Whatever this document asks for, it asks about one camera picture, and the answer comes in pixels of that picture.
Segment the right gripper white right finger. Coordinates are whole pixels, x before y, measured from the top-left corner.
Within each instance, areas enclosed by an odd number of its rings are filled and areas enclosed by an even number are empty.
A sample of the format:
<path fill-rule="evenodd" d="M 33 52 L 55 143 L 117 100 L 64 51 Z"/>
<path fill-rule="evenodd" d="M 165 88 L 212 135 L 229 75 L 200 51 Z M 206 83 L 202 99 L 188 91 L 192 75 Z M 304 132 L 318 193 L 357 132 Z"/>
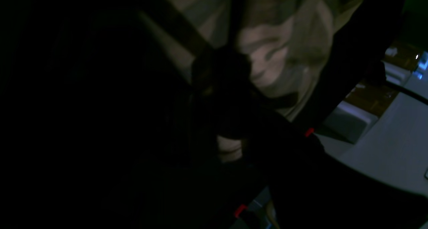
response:
<path fill-rule="evenodd" d="M 327 190 L 319 186 L 326 172 L 323 146 L 252 96 L 243 55 L 222 55 L 217 62 L 217 131 L 245 142 L 245 156 L 269 185 L 281 229 L 334 227 L 325 209 Z"/>

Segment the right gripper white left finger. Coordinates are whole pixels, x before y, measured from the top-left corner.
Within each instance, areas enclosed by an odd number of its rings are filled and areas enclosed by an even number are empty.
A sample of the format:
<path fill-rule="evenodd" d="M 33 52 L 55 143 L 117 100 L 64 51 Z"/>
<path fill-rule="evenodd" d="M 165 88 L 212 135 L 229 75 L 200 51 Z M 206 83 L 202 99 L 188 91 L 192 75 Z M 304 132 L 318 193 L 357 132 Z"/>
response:
<path fill-rule="evenodd" d="M 92 188 L 73 206 L 68 229 L 200 229 L 218 210 L 214 182 L 191 171 L 212 171 L 215 142 L 192 125 L 193 90 L 164 52 L 94 53 L 68 82 L 87 115 L 87 173 Z"/>

